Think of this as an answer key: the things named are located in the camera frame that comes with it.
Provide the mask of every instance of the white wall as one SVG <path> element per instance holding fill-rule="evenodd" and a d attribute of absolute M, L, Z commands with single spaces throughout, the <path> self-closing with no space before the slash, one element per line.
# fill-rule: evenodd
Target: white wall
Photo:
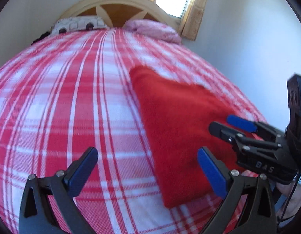
<path fill-rule="evenodd" d="M 301 74 L 301 24 L 285 0 L 208 0 L 192 51 L 209 61 L 272 125 L 289 122 L 286 81 Z"/>
<path fill-rule="evenodd" d="M 81 0 L 9 0 L 0 13 L 0 67 Z"/>

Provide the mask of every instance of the headboard panel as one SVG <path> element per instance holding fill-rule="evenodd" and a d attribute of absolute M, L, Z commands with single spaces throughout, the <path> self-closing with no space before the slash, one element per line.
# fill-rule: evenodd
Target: headboard panel
<path fill-rule="evenodd" d="M 175 20 L 151 0 L 83 0 L 60 18 L 98 15 L 109 27 L 122 27 L 129 19 L 150 19 L 178 29 Z"/>

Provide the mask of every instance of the pink pillow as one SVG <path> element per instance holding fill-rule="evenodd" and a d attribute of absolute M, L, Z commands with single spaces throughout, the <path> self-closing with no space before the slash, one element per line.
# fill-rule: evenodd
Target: pink pillow
<path fill-rule="evenodd" d="M 147 19 L 128 20 L 123 28 L 155 39 L 181 44 L 180 35 L 171 26 Z"/>

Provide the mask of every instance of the checkered fabric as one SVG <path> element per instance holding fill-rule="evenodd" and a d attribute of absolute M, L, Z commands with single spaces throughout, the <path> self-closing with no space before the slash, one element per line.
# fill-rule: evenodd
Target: checkered fabric
<path fill-rule="evenodd" d="M 236 86 L 183 46 L 122 29 L 46 38 L 0 69 L 0 217 L 13 233 L 28 175 L 52 176 L 88 146 L 98 149 L 98 163 L 74 201 L 97 233 L 198 233 L 210 218 L 220 203 L 214 194 L 171 210 L 163 205 L 129 78 L 139 64 L 202 84 L 241 117 L 264 120 Z"/>

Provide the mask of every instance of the patterned pillow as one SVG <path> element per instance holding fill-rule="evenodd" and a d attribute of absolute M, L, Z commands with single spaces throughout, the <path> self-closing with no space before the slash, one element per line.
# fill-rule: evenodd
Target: patterned pillow
<path fill-rule="evenodd" d="M 171 26 L 148 19 L 128 20 L 123 28 L 155 39 L 180 45 L 182 38 Z"/>
<path fill-rule="evenodd" d="M 94 29 L 109 29 L 104 21 L 99 16 L 78 16 L 68 17 L 58 20 L 51 28 L 51 36 L 61 33 L 94 30 Z"/>

